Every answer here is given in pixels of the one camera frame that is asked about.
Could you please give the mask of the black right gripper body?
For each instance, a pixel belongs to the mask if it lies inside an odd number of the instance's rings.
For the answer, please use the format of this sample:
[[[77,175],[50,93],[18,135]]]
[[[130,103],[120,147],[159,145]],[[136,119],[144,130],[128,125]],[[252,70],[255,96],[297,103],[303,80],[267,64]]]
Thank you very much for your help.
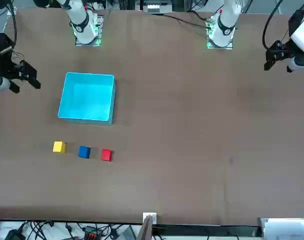
[[[7,62],[2,66],[1,75],[8,80],[21,79],[21,64],[12,61]]]

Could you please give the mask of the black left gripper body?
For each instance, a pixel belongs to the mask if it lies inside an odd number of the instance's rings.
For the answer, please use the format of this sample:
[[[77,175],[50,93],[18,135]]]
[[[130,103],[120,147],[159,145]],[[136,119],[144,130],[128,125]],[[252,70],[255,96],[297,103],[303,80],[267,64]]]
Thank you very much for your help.
[[[289,58],[289,56],[292,53],[292,41],[288,40],[286,43],[282,43],[280,40],[276,40],[267,50],[268,51],[273,51],[273,52],[278,52],[279,55],[279,60],[284,60]]]

